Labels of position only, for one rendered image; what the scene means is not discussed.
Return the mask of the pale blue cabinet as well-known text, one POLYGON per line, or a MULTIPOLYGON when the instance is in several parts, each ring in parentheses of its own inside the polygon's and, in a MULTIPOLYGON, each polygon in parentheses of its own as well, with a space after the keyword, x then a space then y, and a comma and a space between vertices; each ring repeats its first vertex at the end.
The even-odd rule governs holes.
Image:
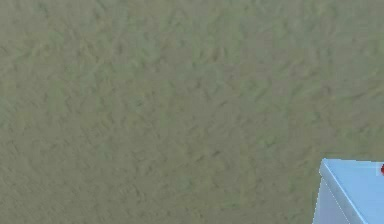
POLYGON ((382 164, 324 158, 311 224, 384 224, 382 164))

